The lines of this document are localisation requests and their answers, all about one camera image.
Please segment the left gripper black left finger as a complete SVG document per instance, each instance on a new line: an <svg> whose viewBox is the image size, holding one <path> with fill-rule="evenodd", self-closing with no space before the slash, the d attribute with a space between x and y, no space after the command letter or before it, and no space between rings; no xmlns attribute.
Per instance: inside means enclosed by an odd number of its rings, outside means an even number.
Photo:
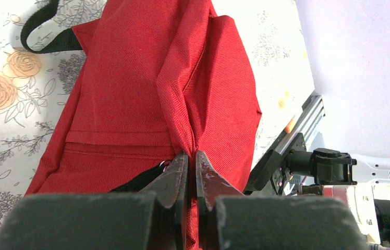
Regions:
<svg viewBox="0 0 390 250"><path fill-rule="evenodd" d="M137 193L41 194L19 201L0 249L184 249L188 155Z"/></svg>

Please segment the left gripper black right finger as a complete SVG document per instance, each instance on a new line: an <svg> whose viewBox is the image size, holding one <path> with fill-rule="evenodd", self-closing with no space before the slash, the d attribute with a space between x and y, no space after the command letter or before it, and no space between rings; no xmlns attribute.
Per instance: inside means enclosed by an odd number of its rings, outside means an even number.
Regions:
<svg viewBox="0 0 390 250"><path fill-rule="evenodd" d="M368 249L351 211L334 198L246 196L203 151L196 184L202 249Z"/></svg>

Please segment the red student backpack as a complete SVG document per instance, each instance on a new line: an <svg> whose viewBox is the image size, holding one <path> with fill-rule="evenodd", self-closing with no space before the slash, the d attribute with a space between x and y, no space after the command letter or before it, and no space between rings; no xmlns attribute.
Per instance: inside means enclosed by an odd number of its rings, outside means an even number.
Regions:
<svg viewBox="0 0 390 250"><path fill-rule="evenodd" d="M183 151L186 249L198 249L196 152L243 191L262 116L233 18L212 1L108 1L41 53L77 50L86 60L26 193L108 192Z"/></svg>

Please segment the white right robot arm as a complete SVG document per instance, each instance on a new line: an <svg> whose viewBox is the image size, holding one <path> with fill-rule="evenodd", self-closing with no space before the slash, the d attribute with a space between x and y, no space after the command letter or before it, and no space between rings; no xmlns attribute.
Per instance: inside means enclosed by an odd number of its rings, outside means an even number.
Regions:
<svg viewBox="0 0 390 250"><path fill-rule="evenodd" d="M291 150L286 165L291 174L314 178L312 184L298 185L298 195L342 201L368 242L376 249L390 249L390 158L317 148Z"/></svg>

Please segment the orange glue stick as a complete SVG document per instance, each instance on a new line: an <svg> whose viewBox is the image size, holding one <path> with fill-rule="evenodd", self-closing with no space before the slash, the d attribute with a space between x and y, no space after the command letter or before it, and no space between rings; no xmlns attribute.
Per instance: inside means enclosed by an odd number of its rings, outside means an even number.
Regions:
<svg viewBox="0 0 390 250"><path fill-rule="evenodd" d="M293 131L293 129L294 129L296 123L297 123L297 117L296 117L296 116L293 116L293 117L291 118L290 122L289 122L289 123L286 125L286 127L284 128L284 131L285 131L287 134L290 134L290 133Z"/></svg>

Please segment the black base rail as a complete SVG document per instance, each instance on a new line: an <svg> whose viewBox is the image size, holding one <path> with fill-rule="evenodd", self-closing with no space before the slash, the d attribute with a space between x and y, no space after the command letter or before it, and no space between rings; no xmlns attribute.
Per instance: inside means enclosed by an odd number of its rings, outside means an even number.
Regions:
<svg viewBox="0 0 390 250"><path fill-rule="evenodd" d="M307 150L302 133L282 132L250 172L244 190L248 196L282 196L290 178L287 158L292 150Z"/></svg>

